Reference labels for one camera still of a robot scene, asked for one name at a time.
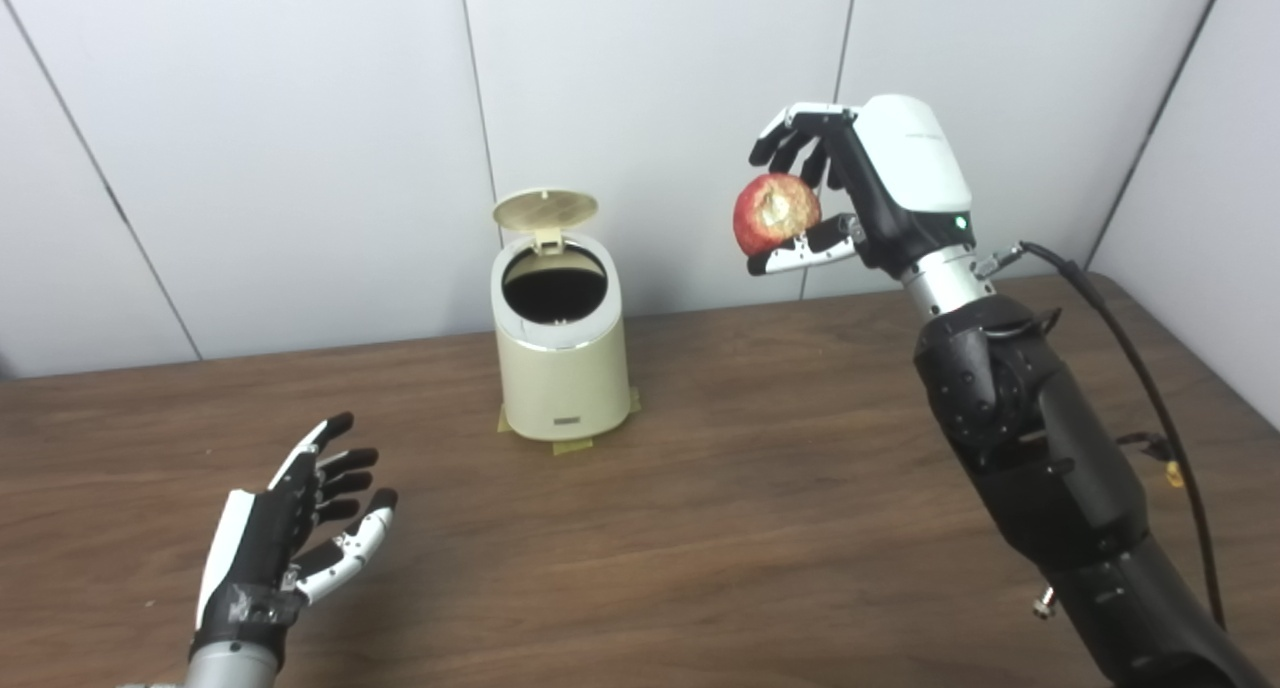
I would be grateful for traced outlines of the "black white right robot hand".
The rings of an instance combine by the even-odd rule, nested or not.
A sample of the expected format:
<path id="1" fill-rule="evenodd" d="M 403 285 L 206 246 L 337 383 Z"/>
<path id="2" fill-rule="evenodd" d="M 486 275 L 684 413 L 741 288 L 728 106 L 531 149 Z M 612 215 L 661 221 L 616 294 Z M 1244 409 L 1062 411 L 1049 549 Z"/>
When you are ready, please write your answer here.
<path id="1" fill-rule="evenodd" d="M 827 185 L 852 205 L 748 249 L 750 275 L 858 256 L 867 269 L 906 283 L 923 272 L 927 256 L 975 242 L 972 191 L 934 113 L 918 98 L 794 104 L 760 132 L 748 161 L 767 168 L 768 182 L 796 179 L 801 191 Z"/>

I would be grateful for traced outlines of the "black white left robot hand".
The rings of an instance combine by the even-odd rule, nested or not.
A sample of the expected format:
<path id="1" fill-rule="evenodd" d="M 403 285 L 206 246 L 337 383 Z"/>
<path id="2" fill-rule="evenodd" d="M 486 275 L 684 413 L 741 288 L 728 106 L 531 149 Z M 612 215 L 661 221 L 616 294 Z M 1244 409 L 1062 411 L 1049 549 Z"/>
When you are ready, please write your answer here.
<path id="1" fill-rule="evenodd" d="M 257 492 L 227 496 L 201 577 L 189 652 L 212 645 L 266 650 L 278 665 L 303 609 L 362 572 L 396 517 L 394 489 L 372 483 L 376 448 L 325 457 L 355 425 L 352 413 L 321 419 Z"/>

